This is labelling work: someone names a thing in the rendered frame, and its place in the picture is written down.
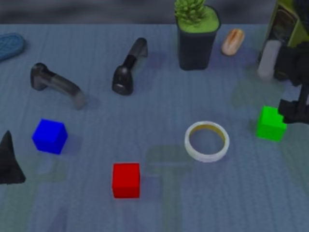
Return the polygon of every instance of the green cube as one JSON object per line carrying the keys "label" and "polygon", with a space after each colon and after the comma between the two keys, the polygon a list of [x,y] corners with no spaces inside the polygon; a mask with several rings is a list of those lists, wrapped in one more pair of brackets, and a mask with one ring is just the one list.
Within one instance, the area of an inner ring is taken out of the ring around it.
{"label": "green cube", "polygon": [[277,108],[264,106],[258,120],[256,136],[279,142],[283,138],[286,127],[283,116],[278,113]]}

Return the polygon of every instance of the cube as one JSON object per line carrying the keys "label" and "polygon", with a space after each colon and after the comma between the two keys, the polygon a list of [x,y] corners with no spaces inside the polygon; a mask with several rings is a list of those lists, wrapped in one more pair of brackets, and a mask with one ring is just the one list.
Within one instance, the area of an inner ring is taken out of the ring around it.
{"label": "cube", "polygon": [[278,109],[264,106],[256,130],[256,136],[279,142],[286,131],[287,125],[283,122],[283,116],[278,113]]}
{"label": "cube", "polygon": [[68,133],[62,122],[42,119],[37,126],[32,140],[39,151],[61,154],[68,138]]}
{"label": "cube", "polygon": [[113,165],[112,192],[114,198],[140,197],[140,165],[138,163],[115,163]]}

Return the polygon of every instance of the green plant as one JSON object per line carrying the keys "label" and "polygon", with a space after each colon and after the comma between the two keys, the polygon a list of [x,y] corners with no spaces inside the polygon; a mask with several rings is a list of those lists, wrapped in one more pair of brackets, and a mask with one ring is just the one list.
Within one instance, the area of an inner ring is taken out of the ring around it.
{"label": "green plant", "polygon": [[176,0],[175,16],[188,25],[200,23],[207,16],[205,0]]}

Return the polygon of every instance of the black plant pot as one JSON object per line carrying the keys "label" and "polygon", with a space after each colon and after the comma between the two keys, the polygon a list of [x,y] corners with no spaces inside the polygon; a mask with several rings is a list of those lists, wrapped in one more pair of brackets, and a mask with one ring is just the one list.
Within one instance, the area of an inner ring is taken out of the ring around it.
{"label": "black plant pot", "polygon": [[188,33],[182,31],[177,24],[178,32],[178,59],[179,66],[182,70],[204,70],[208,67],[211,56],[213,42],[216,38],[217,31],[221,27],[221,20],[218,12],[212,8],[217,14],[219,27],[216,31],[206,33]]}

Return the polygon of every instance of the white ring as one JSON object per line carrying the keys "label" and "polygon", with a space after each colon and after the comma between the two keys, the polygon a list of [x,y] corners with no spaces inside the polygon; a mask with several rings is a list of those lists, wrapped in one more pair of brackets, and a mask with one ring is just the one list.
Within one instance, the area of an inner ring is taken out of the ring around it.
{"label": "white ring", "polygon": [[[222,137],[222,139],[224,141],[224,146],[218,153],[215,153],[215,154],[212,154],[212,155],[206,155],[206,154],[202,154],[202,153],[194,150],[194,148],[190,144],[190,135],[193,132],[200,130],[200,129],[209,129],[209,130],[215,131],[216,133],[218,133]],[[216,161],[222,159],[223,156],[226,155],[226,152],[227,152],[229,146],[230,146],[230,138],[229,138],[226,130],[223,127],[221,127],[220,125],[218,125],[217,123],[214,123],[214,122],[209,122],[209,121],[196,122],[187,129],[185,136],[184,136],[184,147],[187,150],[188,154],[192,158],[194,158],[198,161],[201,161],[201,162],[207,162],[207,163],[208,162],[216,162]]]}

